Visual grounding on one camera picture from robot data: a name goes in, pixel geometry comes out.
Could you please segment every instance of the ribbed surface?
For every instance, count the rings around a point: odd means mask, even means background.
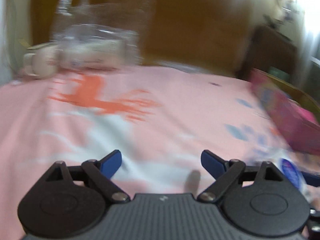
[[[26,236],[24,240],[40,240]],[[113,205],[92,230],[68,240],[249,240],[232,227],[213,204],[195,201],[191,194],[137,194],[128,204]],[[273,238],[301,240],[296,234]]]

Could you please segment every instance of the mug handle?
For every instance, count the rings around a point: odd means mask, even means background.
[[[32,71],[32,57],[36,55],[36,53],[27,53],[23,56],[23,69],[24,72],[27,74],[29,77],[38,77],[39,75],[34,74]]]

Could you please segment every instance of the transparent plastic bag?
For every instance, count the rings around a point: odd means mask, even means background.
[[[137,65],[140,63],[137,38],[133,31],[102,25],[73,25],[59,42],[60,66],[74,70],[115,70]]]
[[[72,7],[72,0],[60,0],[52,25],[52,40],[61,40],[63,31],[73,24],[98,24],[135,31],[139,35],[140,48],[144,47],[155,0],[106,1],[90,5],[89,0],[80,0],[79,6]]]

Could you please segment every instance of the blue round label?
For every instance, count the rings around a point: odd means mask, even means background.
[[[300,189],[301,179],[297,168],[288,160],[282,159],[281,169],[283,174],[291,181],[291,183]]]

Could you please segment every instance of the pink bedsheet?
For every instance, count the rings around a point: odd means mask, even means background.
[[[200,155],[246,159],[257,147],[287,148],[238,79],[163,67],[67,72],[0,89],[0,239],[18,240],[21,198],[56,160],[78,165],[114,149],[123,190],[181,193],[213,182]]]

